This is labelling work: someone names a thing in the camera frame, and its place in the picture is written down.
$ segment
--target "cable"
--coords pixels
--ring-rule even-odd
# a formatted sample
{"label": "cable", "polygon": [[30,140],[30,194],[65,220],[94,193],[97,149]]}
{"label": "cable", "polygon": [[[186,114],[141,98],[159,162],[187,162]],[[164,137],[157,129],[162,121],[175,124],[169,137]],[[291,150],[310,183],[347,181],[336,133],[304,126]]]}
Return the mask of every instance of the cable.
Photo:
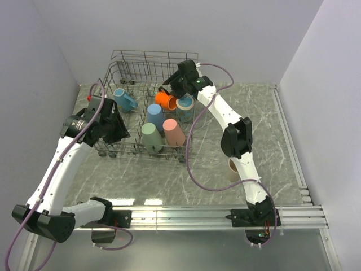
{"label": "cable", "polygon": [[[92,89],[94,88],[94,86],[100,86],[102,88],[102,100],[100,101],[100,105],[98,107],[98,109],[95,111],[94,116],[90,119],[90,121],[88,122],[88,124],[84,127],[84,129],[82,129],[80,131],[80,133],[77,134],[77,136],[69,143],[69,145],[64,149],[64,151],[60,154],[59,159],[55,162],[53,168],[51,169],[46,182],[44,184],[43,189],[40,192],[39,195],[39,200],[36,201],[36,203],[34,204],[33,208],[30,210],[30,212],[28,213],[28,215],[25,217],[24,221],[20,224],[20,227],[18,228],[18,230],[16,231],[14,238],[12,239],[12,241],[10,242],[9,248],[6,252],[5,255],[5,260],[4,260],[4,266],[5,266],[5,271],[11,271],[10,270],[10,266],[9,266],[9,259],[10,259],[10,253],[11,250],[14,246],[15,241],[17,240],[17,238],[19,237],[20,232],[22,231],[22,229],[24,228],[24,226],[27,224],[27,222],[29,221],[29,219],[31,218],[32,214],[34,214],[34,212],[37,210],[37,208],[40,205],[41,199],[44,197],[47,189],[49,188],[51,179],[53,178],[56,170],[58,169],[61,161],[64,159],[64,157],[66,156],[66,154],[69,152],[69,150],[74,146],[74,144],[83,136],[83,134],[88,130],[88,128],[93,124],[93,122],[95,121],[95,119],[98,117],[98,114],[100,113],[100,110],[103,107],[104,101],[105,101],[105,89],[103,87],[103,85],[99,82],[96,82],[94,84],[92,84],[92,86],[90,87],[90,91],[89,93],[91,93]],[[44,267],[44,265],[46,264],[46,262],[49,260],[52,252],[55,249],[55,245],[53,244],[53,247],[48,255],[48,257],[45,259],[45,261],[40,265],[40,269]]]}
{"label": "cable", "polygon": [[188,174],[190,175],[190,178],[191,180],[200,188],[206,190],[206,191],[211,191],[211,192],[219,192],[219,191],[224,191],[224,190],[227,190],[227,189],[230,189],[232,187],[235,187],[236,185],[239,185],[241,183],[244,183],[244,182],[256,182],[258,183],[261,188],[264,189],[264,191],[267,193],[267,195],[270,197],[270,200],[271,200],[271,203],[272,203],[272,206],[273,206],[273,210],[274,210],[274,215],[275,215],[275,225],[274,225],[274,230],[271,234],[271,236],[269,237],[269,239],[261,245],[261,247],[265,246],[266,244],[268,244],[270,242],[270,240],[273,239],[275,233],[276,233],[276,229],[277,229],[277,210],[276,210],[276,205],[275,205],[275,202],[270,194],[270,192],[267,190],[267,188],[265,187],[264,184],[262,184],[261,182],[257,181],[257,180],[254,180],[254,179],[247,179],[247,180],[239,180],[231,185],[228,185],[226,187],[222,187],[222,188],[208,188],[208,187],[205,187],[203,186],[202,184],[200,184],[199,182],[196,181],[196,179],[194,178],[192,172],[191,172],[191,168],[190,168],[190,164],[189,164],[189,150],[190,150],[190,143],[191,143],[191,138],[192,138],[192,135],[193,135],[193,130],[194,130],[194,127],[196,126],[197,122],[200,120],[201,116],[208,110],[208,108],[212,105],[212,103],[214,102],[217,94],[223,90],[223,89],[228,89],[230,88],[231,86],[233,86],[234,84],[234,80],[233,80],[233,77],[232,75],[226,70],[224,69],[223,67],[219,66],[219,65],[216,65],[216,64],[210,64],[210,63],[200,63],[201,66],[203,65],[206,65],[206,66],[213,66],[213,67],[217,67],[221,70],[223,70],[226,74],[228,74],[228,76],[230,77],[231,79],[231,83],[227,86],[223,86],[219,89],[217,89],[215,91],[215,94],[213,95],[212,97],[212,100],[209,102],[209,104],[199,113],[199,115],[197,116],[197,118],[195,119],[195,121],[193,122],[192,126],[191,126],[191,129],[190,129],[190,133],[188,135],[188,138],[187,138],[187,143],[186,143],[186,166],[187,166],[187,171],[188,171]]}
{"label": "cable", "polygon": [[129,242],[127,242],[127,244],[125,244],[124,246],[122,247],[116,247],[116,248],[110,248],[110,247],[102,247],[101,245],[99,244],[94,244],[96,247],[99,247],[101,250],[107,250],[107,251],[116,251],[116,250],[122,250],[123,248],[126,248],[130,245],[131,241],[133,241],[133,235],[130,231],[124,229],[124,228],[119,228],[119,227],[115,227],[115,226],[108,226],[108,225],[102,225],[103,227],[105,228],[111,228],[111,229],[114,229],[114,230],[121,230],[121,231],[124,231],[125,233],[128,233],[129,236],[130,236],[130,240]]}

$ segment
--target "pink cup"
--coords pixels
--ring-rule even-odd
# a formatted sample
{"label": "pink cup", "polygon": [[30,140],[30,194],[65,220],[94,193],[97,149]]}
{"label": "pink cup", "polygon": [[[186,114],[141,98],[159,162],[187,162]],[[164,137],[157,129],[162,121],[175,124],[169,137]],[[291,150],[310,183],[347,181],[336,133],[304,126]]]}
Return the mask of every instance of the pink cup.
{"label": "pink cup", "polygon": [[186,136],[174,119],[167,119],[163,123],[164,134],[169,146],[183,146]]}

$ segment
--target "gray wall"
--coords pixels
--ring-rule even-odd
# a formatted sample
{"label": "gray wall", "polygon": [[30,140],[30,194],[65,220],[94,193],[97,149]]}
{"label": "gray wall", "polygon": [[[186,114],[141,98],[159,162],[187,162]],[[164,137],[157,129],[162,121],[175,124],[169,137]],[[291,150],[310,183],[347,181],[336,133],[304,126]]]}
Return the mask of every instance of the gray wall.
{"label": "gray wall", "polygon": [[322,0],[34,2],[78,83],[103,77],[113,49],[198,52],[238,82],[279,83]]}
{"label": "gray wall", "polygon": [[280,83],[311,196],[344,270],[360,270],[361,2],[325,0]]}
{"label": "gray wall", "polygon": [[[18,227],[11,211],[15,204],[25,204],[40,183],[54,154],[62,123],[72,113],[78,86],[32,1],[2,1],[0,37],[3,260]],[[23,243],[24,238],[17,244],[13,261],[19,258],[16,251]]]}

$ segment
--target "marble tabletop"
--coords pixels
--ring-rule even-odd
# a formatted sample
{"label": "marble tabletop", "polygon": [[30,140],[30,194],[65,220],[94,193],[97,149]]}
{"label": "marble tabletop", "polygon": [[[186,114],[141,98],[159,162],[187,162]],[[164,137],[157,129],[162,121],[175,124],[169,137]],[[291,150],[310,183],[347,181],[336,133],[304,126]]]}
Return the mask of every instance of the marble tabletop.
{"label": "marble tabletop", "polygon": [[[90,85],[81,86],[74,112],[87,107],[89,88]],[[241,116],[252,120],[254,163],[276,204],[301,204],[296,175],[269,85],[235,84],[221,95]],[[196,115],[203,108],[197,102]],[[228,157],[220,147],[222,134],[221,127],[208,112],[197,123],[193,135],[190,154],[192,173],[199,183],[207,187],[219,188],[230,184],[227,177],[230,172]],[[144,154],[100,157],[96,149],[92,149],[80,166],[65,205],[85,202],[92,196],[109,199],[116,205],[245,204],[242,185],[223,192],[202,190],[192,182],[186,166],[176,158],[166,160]]]}

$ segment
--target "dishwasher rack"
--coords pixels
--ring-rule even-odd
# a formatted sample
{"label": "dishwasher rack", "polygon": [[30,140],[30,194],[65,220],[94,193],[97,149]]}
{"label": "dishwasher rack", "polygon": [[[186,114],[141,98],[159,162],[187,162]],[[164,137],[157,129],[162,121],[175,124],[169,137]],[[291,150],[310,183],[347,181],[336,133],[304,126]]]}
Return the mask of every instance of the dishwasher rack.
{"label": "dishwasher rack", "polygon": [[[138,102],[138,107],[127,113],[121,112],[121,116],[127,127],[130,138],[121,142],[106,144],[99,141],[95,148],[100,156],[108,155],[111,158],[118,154],[140,155],[145,154],[152,158],[176,158],[185,163],[185,144],[183,146],[168,146],[164,140],[161,145],[162,151],[151,153],[142,144],[142,126],[146,123],[147,108],[154,102],[158,87],[170,77],[177,69],[177,64],[183,60],[192,59],[198,62],[198,53],[166,52],[166,51],[131,51],[114,50],[111,55],[111,62],[103,80],[100,80],[105,88],[107,96],[113,98],[117,88],[123,88],[130,96]],[[186,137],[189,135],[194,115],[189,123],[180,122],[175,111],[164,111],[166,119],[176,119]]]}

